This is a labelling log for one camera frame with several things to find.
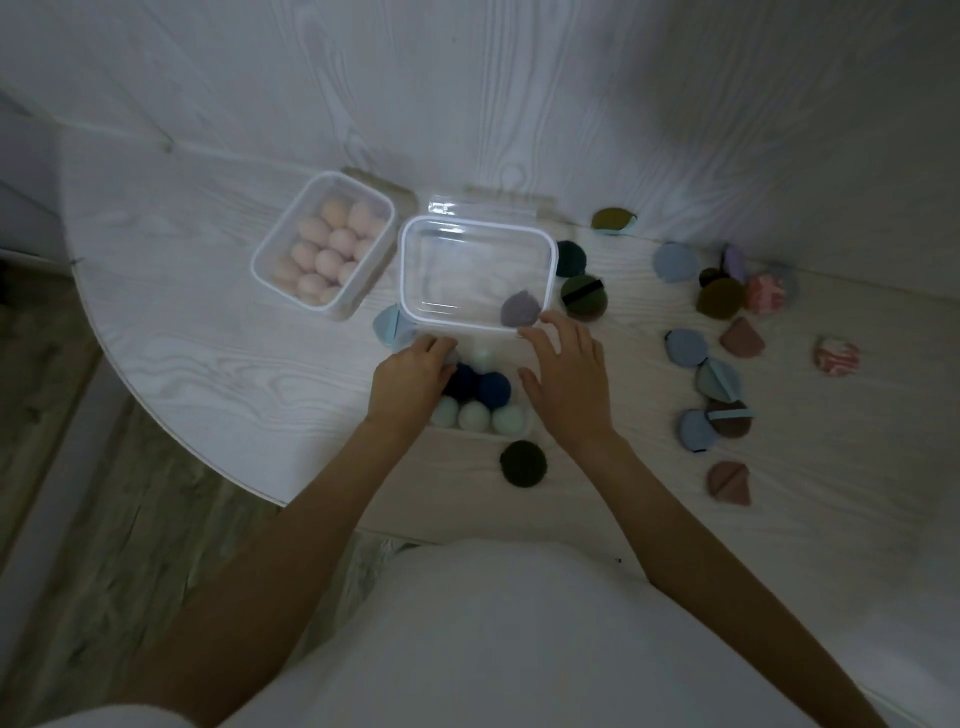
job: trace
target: clear plastic container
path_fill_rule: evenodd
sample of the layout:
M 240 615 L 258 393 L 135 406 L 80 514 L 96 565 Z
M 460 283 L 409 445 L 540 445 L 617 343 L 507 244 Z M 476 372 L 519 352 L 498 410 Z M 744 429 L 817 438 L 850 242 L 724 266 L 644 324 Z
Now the clear plastic container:
M 297 225 L 304 217 L 314 215 L 330 199 L 341 200 L 348 207 L 366 202 L 375 218 L 386 221 L 383 231 L 373 240 L 370 250 L 353 271 L 347 283 L 330 303 L 309 305 L 273 283 L 277 260 L 290 253 L 300 238 Z M 277 292 L 279 296 L 310 311 L 322 313 L 334 321 L 348 319 L 363 301 L 386 264 L 396 244 L 396 209 L 383 193 L 340 172 L 322 172 L 311 179 L 297 198 L 276 221 L 263 242 L 253 253 L 250 270 L 253 277 Z
M 541 310 L 550 304 L 558 254 L 546 232 L 443 212 L 456 210 L 452 204 L 430 209 L 400 233 L 399 297 L 407 316 L 431 327 L 516 333 L 500 321 L 507 299 L 527 291 Z

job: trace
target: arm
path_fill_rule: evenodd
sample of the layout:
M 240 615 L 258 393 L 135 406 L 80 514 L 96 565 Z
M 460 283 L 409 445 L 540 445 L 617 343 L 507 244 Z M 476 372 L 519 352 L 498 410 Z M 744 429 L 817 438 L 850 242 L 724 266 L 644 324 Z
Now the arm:
M 215 726 L 283 667 L 373 494 L 420 436 L 453 372 L 423 336 L 377 367 L 367 418 L 340 453 L 201 587 L 117 696 Z
M 827 651 L 614 431 L 600 342 L 556 311 L 541 318 L 557 328 L 561 352 L 541 329 L 522 329 L 540 361 L 540 380 L 520 370 L 523 387 L 610 507 L 650 582 L 821 725 L 883 726 Z

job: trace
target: blue makeup sponge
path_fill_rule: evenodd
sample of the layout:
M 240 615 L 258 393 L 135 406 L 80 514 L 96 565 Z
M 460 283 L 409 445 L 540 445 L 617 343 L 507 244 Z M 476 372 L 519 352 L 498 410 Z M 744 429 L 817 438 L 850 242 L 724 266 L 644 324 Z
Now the blue makeup sponge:
M 489 409 L 497 409 L 510 401 L 510 380 L 499 372 L 490 372 L 480 377 L 477 385 L 477 399 Z
M 444 394 L 458 402 L 472 400 L 477 394 L 477 383 L 480 377 L 469 366 L 461 362 L 457 364 L 457 371 L 444 387 Z

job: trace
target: forearm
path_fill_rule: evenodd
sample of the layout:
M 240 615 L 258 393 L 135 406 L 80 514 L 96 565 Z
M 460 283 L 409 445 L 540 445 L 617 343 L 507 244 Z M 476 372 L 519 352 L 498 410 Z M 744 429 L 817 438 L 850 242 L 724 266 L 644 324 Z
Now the forearm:
M 193 595 L 119 702 L 222 722 L 283 666 L 360 516 L 408 447 L 364 422 L 225 570 Z
M 840 666 L 618 436 L 576 454 L 650 582 L 821 725 L 882 726 Z

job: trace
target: white wall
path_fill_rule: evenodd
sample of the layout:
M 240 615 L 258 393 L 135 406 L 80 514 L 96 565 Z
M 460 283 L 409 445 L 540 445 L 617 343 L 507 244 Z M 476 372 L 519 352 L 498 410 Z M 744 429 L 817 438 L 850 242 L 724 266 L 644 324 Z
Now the white wall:
M 937 0 L 35 0 L 0 85 L 59 121 L 957 297 L 960 44 Z

